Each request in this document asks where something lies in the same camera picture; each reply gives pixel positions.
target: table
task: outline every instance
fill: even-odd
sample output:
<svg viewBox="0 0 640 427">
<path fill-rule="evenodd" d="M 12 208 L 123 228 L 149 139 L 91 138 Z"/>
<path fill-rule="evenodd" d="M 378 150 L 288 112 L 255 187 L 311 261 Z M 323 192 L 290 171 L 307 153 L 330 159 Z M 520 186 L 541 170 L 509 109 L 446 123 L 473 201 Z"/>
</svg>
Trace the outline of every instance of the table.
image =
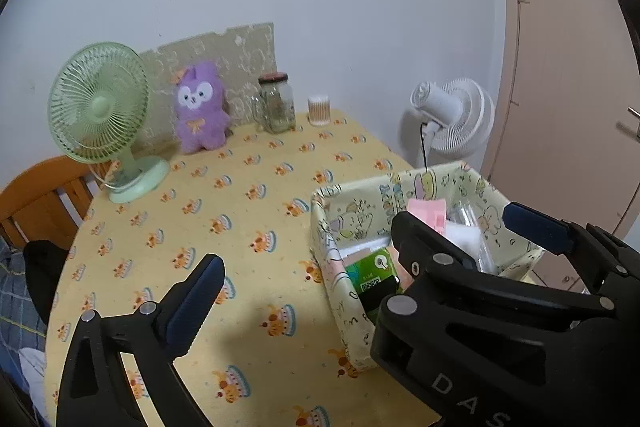
<svg viewBox="0 0 640 427">
<path fill-rule="evenodd" d="M 410 168 L 338 111 L 282 135 L 234 128 L 220 150 L 176 154 L 156 190 L 130 204 L 95 197 L 58 284 L 47 336 L 47 412 L 54 423 L 66 351 L 82 311 L 102 316 L 159 301 L 204 253 L 226 280 L 189 353 L 175 367 L 220 426 L 429 425 L 436 414 L 381 369 L 344 359 L 318 267 L 309 252 L 310 195 Z M 162 422 L 131 355 L 123 355 L 150 426 Z"/>
</svg>

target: green fan base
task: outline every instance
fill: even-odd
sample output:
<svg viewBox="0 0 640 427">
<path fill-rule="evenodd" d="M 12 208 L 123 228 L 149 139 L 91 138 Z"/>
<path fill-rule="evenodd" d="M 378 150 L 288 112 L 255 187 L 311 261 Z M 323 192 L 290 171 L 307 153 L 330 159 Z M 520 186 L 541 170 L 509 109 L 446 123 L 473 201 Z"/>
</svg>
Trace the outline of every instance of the green fan base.
<svg viewBox="0 0 640 427">
<path fill-rule="evenodd" d="M 169 162 L 159 156 L 143 156 L 135 160 L 136 169 L 142 171 L 140 175 L 127 187 L 116 190 L 110 188 L 109 199 L 113 203 L 128 203 L 137 200 L 151 192 L 169 174 Z"/>
</svg>

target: jar lid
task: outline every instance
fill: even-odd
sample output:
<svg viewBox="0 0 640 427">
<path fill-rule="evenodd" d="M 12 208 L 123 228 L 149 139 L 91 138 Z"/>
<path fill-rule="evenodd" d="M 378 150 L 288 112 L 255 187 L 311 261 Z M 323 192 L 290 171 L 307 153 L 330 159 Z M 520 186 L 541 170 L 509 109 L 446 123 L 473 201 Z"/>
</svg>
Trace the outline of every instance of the jar lid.
<svg viewBox="0 0 640 427">
<path fill-rule="evenodd" d="M 289 80 L 287 73 L 267 73 L 258 77 L 258 84 L 275 84 L 276 82 L 285 82 Z"/>
</svg>

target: plaid fabric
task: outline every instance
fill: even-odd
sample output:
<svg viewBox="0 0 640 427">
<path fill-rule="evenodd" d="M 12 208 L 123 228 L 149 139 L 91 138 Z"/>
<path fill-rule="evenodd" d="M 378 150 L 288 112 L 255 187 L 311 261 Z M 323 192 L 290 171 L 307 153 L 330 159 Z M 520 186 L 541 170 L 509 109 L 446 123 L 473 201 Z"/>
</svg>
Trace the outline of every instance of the plaid fabric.
<svg viewBox="0 0 640 427">
<path fill-rule="evenodd" d="M 29 392 L 20 369 L 18 349 L 44 351 L 46 325 L 31 302 L 24 276 L 22 252 L 10 248 L 0 237 L 0 368 Z"/>
</svg>

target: fabric storage bin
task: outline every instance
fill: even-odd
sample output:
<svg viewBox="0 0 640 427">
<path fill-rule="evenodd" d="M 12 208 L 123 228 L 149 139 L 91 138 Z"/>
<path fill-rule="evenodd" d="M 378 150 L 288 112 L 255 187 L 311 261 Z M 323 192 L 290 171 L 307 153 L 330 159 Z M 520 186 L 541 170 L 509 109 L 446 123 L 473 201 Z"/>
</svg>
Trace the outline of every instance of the fabric storage bin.
<svg viewBox="0 0 640 427">
<path fill-rule="evenodd" d="M 444 198 L 447 208 L 467 199 L 500 277 L 522 279 L 543 253 L 503 226 L 502 210 L 509 201 L 464 162 L 319 188 L 311 199 L 312 251 L 348 357 L 360 371 L 376 365 L 369 354 L 374 325 L 344 269 L 340 249 L 377 237 L 390 240 L 391 220 L 410 198 Z"/>
</svg>

